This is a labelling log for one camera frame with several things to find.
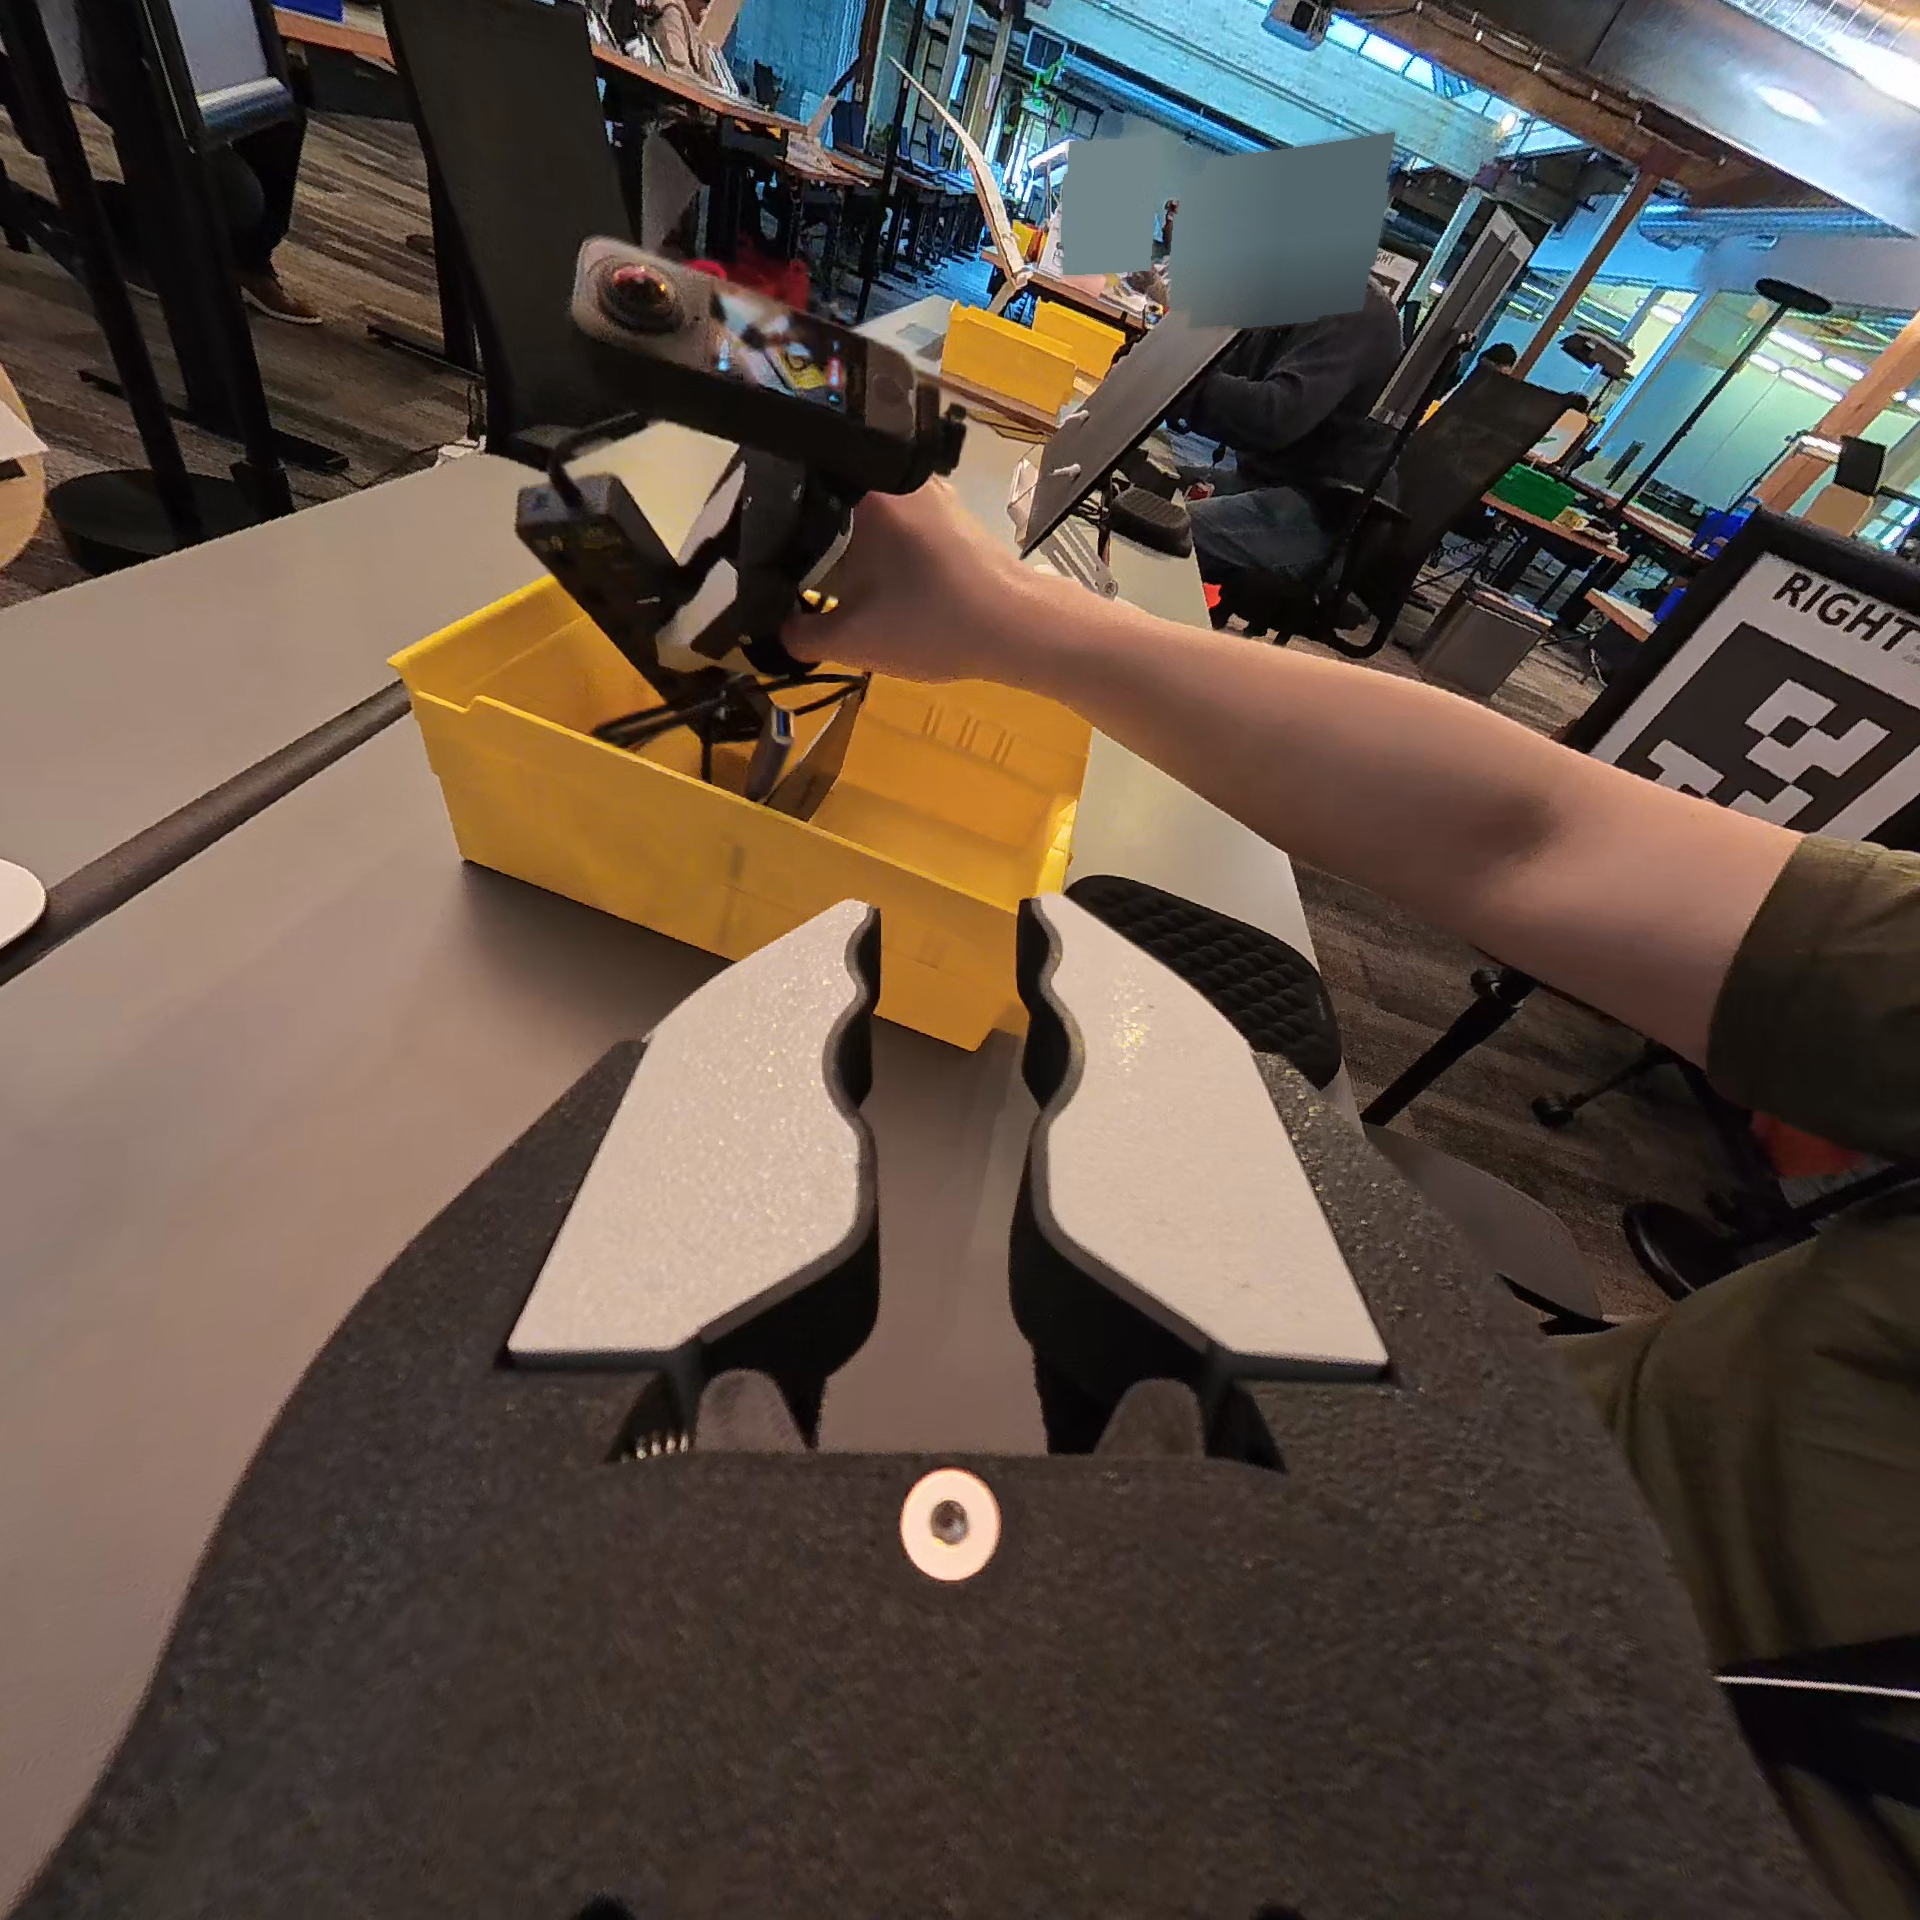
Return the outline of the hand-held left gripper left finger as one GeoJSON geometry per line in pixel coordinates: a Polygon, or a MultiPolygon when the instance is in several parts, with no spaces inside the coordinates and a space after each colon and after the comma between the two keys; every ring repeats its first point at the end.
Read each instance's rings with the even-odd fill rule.
{"type": "Polygon", "coordinates": [[[642,1040],[508,1338],[519,1368],[832,1374],[875,1319],[880,918],[839,900],[642,1040]]]}

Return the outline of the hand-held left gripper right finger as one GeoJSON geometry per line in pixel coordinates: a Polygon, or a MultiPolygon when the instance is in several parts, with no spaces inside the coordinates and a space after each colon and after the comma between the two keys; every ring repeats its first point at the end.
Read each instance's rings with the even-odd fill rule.
{"type": "Polygon", "coordinates": [[[1020,906],[1014,1316],[1074,1381],[1376,1381],[1389,1352],[1251,1045],[1065,896],[1020,906]]]}

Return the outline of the long black usb hub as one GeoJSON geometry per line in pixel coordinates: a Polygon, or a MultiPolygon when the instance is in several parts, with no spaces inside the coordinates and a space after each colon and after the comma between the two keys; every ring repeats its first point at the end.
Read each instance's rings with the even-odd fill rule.
{"type": "Polygon", "coordinates": [[[516,536],[654,692],[654,707],[601,723],[595,740],[637,757],[686,732],[707,782],[721,748],[746,748],[743,802],[810,820],[843,773],[869,675],[792,660],[780,632],[794,604],[819,601],[863,492],[765,454],[731,456],[717,485],[746,485],[731,566],[743,641],[721,664],[656,660],[662,624],[708,569],[680,569],[683,548],[658,536],[612,472],[555,468],[517,492],[516,536]]]}

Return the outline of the yellow plastic bin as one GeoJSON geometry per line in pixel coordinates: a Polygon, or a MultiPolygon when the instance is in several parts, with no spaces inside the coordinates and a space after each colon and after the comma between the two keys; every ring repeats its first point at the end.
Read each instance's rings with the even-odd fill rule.
{"type": "Polygon", "coordinates": [[[404,686],[458,851],[730,964],[843,900],[880,917],[875,1016],[975,1049],[1023,1029],[1020,900],[1066,883],[1090,728],[989,684],[875,679],[809,820],[747,804],[751,748],[594,730],[656,694],[557,583],[419,638],[404,686]]]}

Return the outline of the person's right forearm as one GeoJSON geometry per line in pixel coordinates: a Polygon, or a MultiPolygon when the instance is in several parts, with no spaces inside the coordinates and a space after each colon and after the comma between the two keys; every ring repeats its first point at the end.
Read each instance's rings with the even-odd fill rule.
{"type": "Polygon", "coordinates": [[[1266,843],[1695,1064],[1793,836],[1443,692],[1011,579],[980,660],[1266,843]]]}

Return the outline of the person's right hand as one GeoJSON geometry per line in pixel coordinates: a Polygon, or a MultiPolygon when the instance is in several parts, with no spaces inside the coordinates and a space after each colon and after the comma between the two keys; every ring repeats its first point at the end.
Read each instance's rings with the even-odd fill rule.
{"type": "Polygon", "coordinates": [[[1066,581],[1024,569],[947,485],[871,492],[819,601],[794,604],[780,641],[792,660],[909,684],[1023,686],[1066,581]]]}

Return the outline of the curved white sheet board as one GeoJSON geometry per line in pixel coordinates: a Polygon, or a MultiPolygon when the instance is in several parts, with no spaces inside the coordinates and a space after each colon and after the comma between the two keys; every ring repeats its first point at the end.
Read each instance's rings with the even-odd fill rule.
{"type": "Polygon", "coordinates": [[[1024,260],[1014,222],[1006,216],[1006,205],[990,162],[954,118],[954,112],[947,110],[947,104],[933,91],[928,91],[900,61],[891,61],[891,68],[900,74],[901,84],[933,112],[941,128],[954,137],[954,145],[972,176],[975,201],[989,230],[990,256],[1003,280],[1001,294],[1020,294],[1020,285],[1024,285],[1028,280],[1030,261],[1024,260]]]}

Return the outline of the black office chair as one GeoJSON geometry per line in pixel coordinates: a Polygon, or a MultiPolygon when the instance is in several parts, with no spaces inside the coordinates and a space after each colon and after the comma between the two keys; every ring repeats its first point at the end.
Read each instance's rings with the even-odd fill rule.
{"type": "Polygon", "coordinates": [[[483,447],[540,468],[612,417],[569,319],[581,246],[631,239],[581,5],[385,4],[436,208],[436,264],[468,305],[483,447]]]}
{"type": "Polygon", "coordinates": [[[1479,370],[1427,418],[1408,427],[1380,477],[1330,486],[1330,552],[1300,579],[1268,569],[1224,577],[1210,626],[1240,624],[1279,646],[1308,638],[1345,660],[1371,660],[1392,638],[1419,569],[1451,527],[1579,409],[1512,371],[1479,370]]]}

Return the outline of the black tilted board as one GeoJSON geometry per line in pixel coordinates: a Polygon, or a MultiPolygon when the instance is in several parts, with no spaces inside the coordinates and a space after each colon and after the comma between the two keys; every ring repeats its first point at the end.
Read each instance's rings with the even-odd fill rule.
{"type": "Polygon", "coordinates": [[[1079,400],[1041,447],[1036,478],[1023,503],[1020,557],[1030,557],[1071,511],[1100,492],[1111,472],[1171,410],[1232,345],[1235,327],[1196,324],[1167,315],[1079,400]]]}

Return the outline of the white tilted board stand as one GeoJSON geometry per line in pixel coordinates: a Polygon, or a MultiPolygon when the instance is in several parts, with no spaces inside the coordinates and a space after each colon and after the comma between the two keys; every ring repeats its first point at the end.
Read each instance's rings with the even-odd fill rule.
{"type": "MultiPolygon", "coordinates": [[[[1030,450],[1014,468],[1006,486],[1006,524],[1014,536],[1014,548],[1024,552],[1028,533],[1036,529],[1036,492],[1041,473],[1041,454],[1030,450]]],[[[1024,566],[1060,581],[1074,581],[1079,588],[1094,592],[1103,601],[1120,600],[1120,583],[1103,557],[1103,533],[1094,501],[1083,501],[1071,509],[1054,532],[1036,543],[1036,549],[1024,556],[1024,566]]]]}

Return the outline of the red box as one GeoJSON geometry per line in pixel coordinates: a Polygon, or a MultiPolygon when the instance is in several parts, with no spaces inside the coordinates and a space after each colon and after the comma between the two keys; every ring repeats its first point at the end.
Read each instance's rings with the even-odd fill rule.
{"type": "Polygon", "coordinates": [[[1762,1151],[1765,1165],[1780,1182],[1837,1180],[1868,1163],[1868,1157],[1855,1149],[1814,1139],[1762,1112],[1749,1114],[1749,1132],[1762,1151]]]}

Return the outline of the grey metal bin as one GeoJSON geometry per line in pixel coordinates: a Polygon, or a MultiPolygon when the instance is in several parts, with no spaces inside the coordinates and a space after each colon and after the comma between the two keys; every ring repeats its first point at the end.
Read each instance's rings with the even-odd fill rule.
{"type": "Polygon", "coordinates": [[[1551,628],[1551,615],[1498,588],[1465,586],[1434,618],[1418,679],[1487,703],[1551,628]]]}

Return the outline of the person's olive pants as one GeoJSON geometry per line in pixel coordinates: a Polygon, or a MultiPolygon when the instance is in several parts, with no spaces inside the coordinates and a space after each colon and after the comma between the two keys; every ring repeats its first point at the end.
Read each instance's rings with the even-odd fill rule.
{"type": "Polygon", "coordinates": [[[1555,1352],[1719,1670],[1916,1631],[1915,1199],[1555,1352]]]}

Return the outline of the person's olive shirt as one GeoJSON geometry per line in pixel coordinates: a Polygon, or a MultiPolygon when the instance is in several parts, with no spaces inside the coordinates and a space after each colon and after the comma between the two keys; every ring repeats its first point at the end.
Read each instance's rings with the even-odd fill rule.
{"type": "Polygon", "coordinates": [[[1720,983],[1708,1078],[1813,1139],[1915,1163],[1915,853],[1799,843],[1720,983]]]}

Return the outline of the wooden sheet board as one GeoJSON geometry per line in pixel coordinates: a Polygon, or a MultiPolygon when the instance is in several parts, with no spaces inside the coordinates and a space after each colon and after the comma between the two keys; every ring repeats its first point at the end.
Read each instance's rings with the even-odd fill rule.
{"type": "Polygon", "coordinates": [[[2,571],[36,539],[47,514],[47,442],[2,371],[2,571]]]}

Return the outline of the tall black display board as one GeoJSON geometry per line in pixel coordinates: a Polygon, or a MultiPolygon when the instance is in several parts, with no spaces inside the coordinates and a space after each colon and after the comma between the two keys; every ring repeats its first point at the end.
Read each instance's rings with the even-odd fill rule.
{"type": "Polygon", "coordinates": [[[1495,209],[1409,341],[1371,418],[1404,429],[1457,380],[1482,324],[1504,305],[1533,252],[1525,227],[1495,209]]]}

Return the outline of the black and white marker sign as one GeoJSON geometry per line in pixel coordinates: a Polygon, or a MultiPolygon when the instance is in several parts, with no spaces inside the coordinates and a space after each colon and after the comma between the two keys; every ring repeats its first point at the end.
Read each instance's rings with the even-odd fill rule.
{"type": "Polygon", "coordinates": [[[1907,847],[1915,566],[1753,511],[1568,745],[1793,832],[1907,847]]]}

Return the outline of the black floor lamp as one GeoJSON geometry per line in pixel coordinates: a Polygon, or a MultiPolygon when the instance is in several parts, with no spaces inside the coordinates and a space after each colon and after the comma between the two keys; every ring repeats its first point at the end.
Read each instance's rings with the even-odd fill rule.
{"type": "Polygon", "coordinates": [[[1765,342],[1770,329],[1780,322],[1786,315],[1796,318],[1825,318],[1831,315],[1834,305],[1792,280],[1784,278],[1761,278],[1753,289],[1754,299],[1761,301],[1761,312],[1749,324],[1749,332],[1740,341],[1736,354],[1731,361],[1716,374],[1712,384],[1693,404],[1686,417],[1674,427],[1674,433],[1665,437],[1665,442],[1647,459],[1644,468],[1634,477],[1634,482],[1622,489],[1617,503],[1617,515],[1622,518],[1627,509],[1631,509],[1644,492],[1644,486],[1656,478],[1657,468],[1665,463],[1665,459],[1684,446],[1690,433],[1701,425],[1701,418],[1716,407],[1716,399],[1731,384],[1731,380],[1748,366],[1748,361],[1758,354],[1758,348],[1765,342]]]}

